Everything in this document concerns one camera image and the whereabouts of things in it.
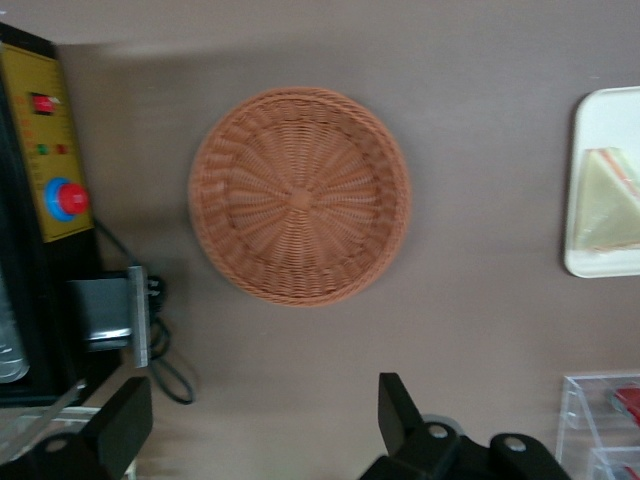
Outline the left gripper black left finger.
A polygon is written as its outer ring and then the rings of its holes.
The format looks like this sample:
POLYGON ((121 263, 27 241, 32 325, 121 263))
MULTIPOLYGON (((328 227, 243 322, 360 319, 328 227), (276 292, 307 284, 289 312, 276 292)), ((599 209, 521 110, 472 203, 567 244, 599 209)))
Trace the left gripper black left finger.
POLYGON ((132 377, 77 433, 55 433, 19 458, 21 479, 120 479, 153 427, 150 381, 132 377))

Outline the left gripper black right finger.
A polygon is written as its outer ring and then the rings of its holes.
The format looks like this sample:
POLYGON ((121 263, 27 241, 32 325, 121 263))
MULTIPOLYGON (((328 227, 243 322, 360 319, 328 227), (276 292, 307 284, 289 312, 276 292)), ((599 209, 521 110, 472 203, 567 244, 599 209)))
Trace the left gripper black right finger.
POLYGON ((565 469, 533 437, 495 435, 487 447, 471 440, 452 419, 422 416, 400 376, 382 373, 378 426, 387 453, 363 479, 567 479, 565 469))

